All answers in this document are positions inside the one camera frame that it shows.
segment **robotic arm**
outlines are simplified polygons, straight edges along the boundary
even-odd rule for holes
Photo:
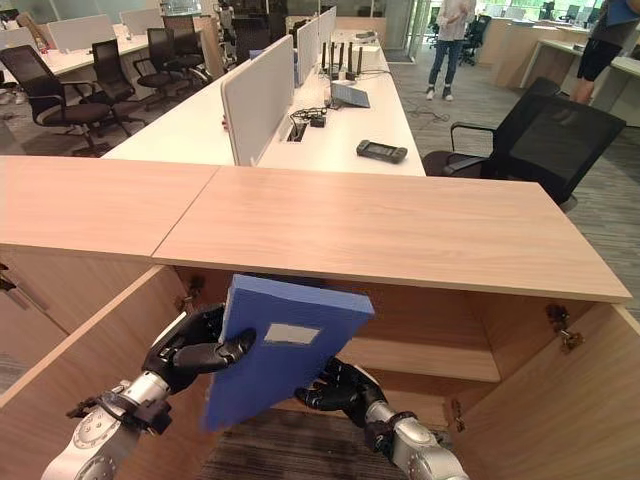
[[[397,413],[378,382],[361,370],[331,358],[312,389],[296,397],[316,410],[342,410],[364,429],[365,443],[381,452],[411,480],[469,480],[458,459],[438,445],[412,412]]]
[[[222,305],[183,312],[153,343],[138,378],[123,380],[67,413],[82,420],[42,480],[112,480],[142,432],[161,435],[171,423],[170,395],[189,387],[201,373],[238,362],[255,342],[256,332],[245,330],[218,343],[223,313]]]

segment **cabinet hinge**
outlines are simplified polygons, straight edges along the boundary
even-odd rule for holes
[[[567,320],[569,319],[569,311],[562,305],[547,305],[547,317],[553,326],[553,331],[562,339],[561,350],[564,353],[570,353],[574,348],[584,343],[584,337],[580,332],[569,331]]]
[[[194,275],[189,280],[189,288],[186,297],[178,297],[175,305],[178,312],[193,312],[193,301],[200,296],[200,292],[204,287],[204,277]]]
[[[460,402],[455,398],[451,400],[451,414],[456,424],[456,430],[458,432],[464,432],[467,427],[464,424],[464,420],[462,420],[462,405],[460,405]]]

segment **blue folder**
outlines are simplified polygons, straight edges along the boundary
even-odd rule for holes
[[[293,396],[373,317],[365,295],[234,275],[222,338],[253,327],[256,343],[215,375],[205,425],[227,428]]]

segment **chair armrest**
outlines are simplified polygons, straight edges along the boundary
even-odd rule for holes
[[[38,96],[27,97],[27,98],[29,100],[45,100],[45,99],[57,100],[58,103],[60,104],[60,109],[61,109],[61,113],[62,113],[62,119],[63,120],[67,119],[67,112],[66,112],[67,102],[60,95],[38,95]]]
[[[140,65],[141,63],[144,63],[144,62],[151,63],[151,59],[149,57],[145,57],[145,58],[141,58],[139,60],[134,60],[134,62],[133,62],[133,68],[136,69],[136,72],[138,72],[138,75],[140,75],[141,77],[144,77],[144,73],[142,73],[142,71],[140,70],[140,67],[138,65]]]
[[[479,165],[482,162],[486,162],[487,160],[489,159],[485,157],[470,157],[465,158],[464,160],[460,160],[459,162],[450,163],[442,169],[442,176],[453,177],[456,173],[473,167],[474,165]]]
[[[487,127],[486,125],[478,125],[477,123],[465,123],[465,122],[454,122],[451,125],[451,150],[456,151],[455,144],[453,143],[453,131],[456,128],[466,128],[468,130],[481,130],[484,132],[491,132],[492,139],[495,140],[496,137],[496,129],[493,127]]]
[[[71,80],[68,82],[60,82],[64,87],[73,87],[73,89],[80,95],[83,99],[86,99],[82,90],[80,90],[80,85],[88,85],[91,87],[91,95],[96,93],[96,82],[91,80]]]

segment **black robotic glove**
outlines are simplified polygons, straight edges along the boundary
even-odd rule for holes
[[[158,374],[171,394],[176,394],[199,374],[224,370],[238,362],[253,346],[256,331],[247,329],[218,343],[223,315],[224,305],[219,304],[178,317],[155,341],[142,370]]]
[[[358,427],[365,427],[365,415],[377,401],[386,402],[378,382],[369,374],[335,357],[327,362],[312,389],[297,388],[295,396],[315,410],[342,410]]]

